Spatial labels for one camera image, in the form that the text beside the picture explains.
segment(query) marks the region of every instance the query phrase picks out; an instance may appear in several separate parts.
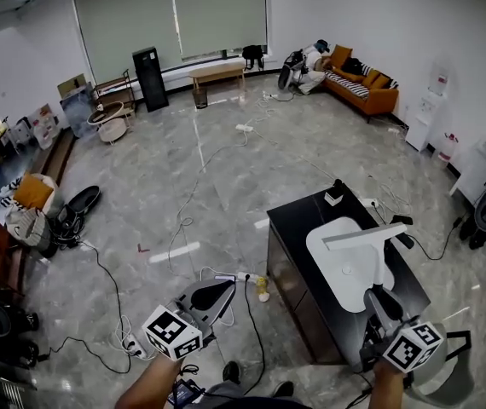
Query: trash bin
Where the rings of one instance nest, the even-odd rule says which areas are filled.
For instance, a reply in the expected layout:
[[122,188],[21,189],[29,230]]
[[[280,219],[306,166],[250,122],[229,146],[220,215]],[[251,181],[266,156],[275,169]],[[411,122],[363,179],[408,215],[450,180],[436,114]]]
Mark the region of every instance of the trash bin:
[[207,89],[206,88],[194,88],[192,90],[194,95],[194,103],[198,109],[207,107]]

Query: person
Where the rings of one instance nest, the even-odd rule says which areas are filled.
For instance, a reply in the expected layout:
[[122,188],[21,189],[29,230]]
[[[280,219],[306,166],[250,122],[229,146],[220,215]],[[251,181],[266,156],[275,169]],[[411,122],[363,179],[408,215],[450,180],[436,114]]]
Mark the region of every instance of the person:
[[[182,360],[173,360],[159,354],[144,373],[124,392],[116,403],[116,409],[163,409],[173,383],[181,370]],[[376,362],[376,377],[369,409],[400,409],[402,407],[402,378],[385,360]],[[230,361],[223,370],[223,382],[209,388],[198,403],[187,405],[193,409],[305,409],[293,396],[294,384],[283,382],[270,397],[245,397],[240,385],[240,368]]]
[[325,79],[325,73],[322,71],[322,54],[325,52],[330,52],[330,49],[324,39],[319,39],[304,49],[304,68],[295,71],[292,77],[292,81],[298,85],[302,94],[309,95],[310,91]]

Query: extension cord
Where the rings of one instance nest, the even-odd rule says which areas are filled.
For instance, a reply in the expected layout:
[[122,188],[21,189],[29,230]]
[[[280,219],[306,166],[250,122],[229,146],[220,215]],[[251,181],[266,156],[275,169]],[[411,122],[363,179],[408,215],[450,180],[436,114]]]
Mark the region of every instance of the extension cord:
[[235,129],[240,130],[241,132],[252,132],[254,130],[252,126],[247,126],[246,124],[237,124]]
[[359,199],[359,201],[361,202],[361,205],[363,205],[365,208],[377,208],[379,206],[378,199]]
[[240,282],[244,282],[245,281],[245,277],[249,274],[249,282],[253,283],[254,285],[258,282],[258,279],[260,279],[262,276],[259,276],[257,274],[250,274],[250,273],[243,273],[241,271],[239,271],[237,273],[237,280],[239,280]]
[[136,356],[142,360],[148,360],[147,352],[142,347],[141,343],[139,343],[138,339],[135,337],[133,333],[130,333],[124,339],[125,349],[131,356]]

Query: window blind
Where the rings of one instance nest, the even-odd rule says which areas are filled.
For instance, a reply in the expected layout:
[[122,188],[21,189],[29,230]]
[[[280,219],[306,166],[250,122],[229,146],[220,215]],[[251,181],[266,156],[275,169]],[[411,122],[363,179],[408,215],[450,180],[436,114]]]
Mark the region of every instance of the window blind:
[[98,84],[130,69],[132,54],[155,46],[162,70],[182,64],[171,0],[75,0],[86,52]]
[[266,44],[266,0],[175,0],[184,57]]

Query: orange pillow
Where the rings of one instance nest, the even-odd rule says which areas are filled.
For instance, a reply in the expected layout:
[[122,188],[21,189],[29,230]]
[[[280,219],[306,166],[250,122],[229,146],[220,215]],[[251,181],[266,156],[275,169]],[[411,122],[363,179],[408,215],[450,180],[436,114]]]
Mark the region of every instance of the orange pillow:
[[346,78],[347,80],[351,82],[355,82],[356,84],[359,84],[364,80],[364,76],[357,76],[356,74],[351,74],[350,72],[343,72],[339,70],[338,68],[333,68],[332,72],[334,74],[338,74],[342,78]]
[[332,53],[332,56],[330,56],[330,62],[332,63],[332,66],[335,66],[336,68],[341,68],[347,58],[351,56],[352,51],[353,49],[348,49],[347,47],[336,44],[334,53]]
[[37,208],[42,210],[50,194],[54,190],[44,185],[40,179],[26,173],[20,186],[15,190],[14,200],[20,202],[26,208]]
[[389,82],[389,78],[381,74],[377,79],[373,81],[370,89],[381,89],[384,88]]
[[370,70],[370,72],[362,82],[362,86],[366,86],[367,88],[370,88],[373,81],[376,79],[377,76],[379,76],[379,74],[380,72],[378,70]]

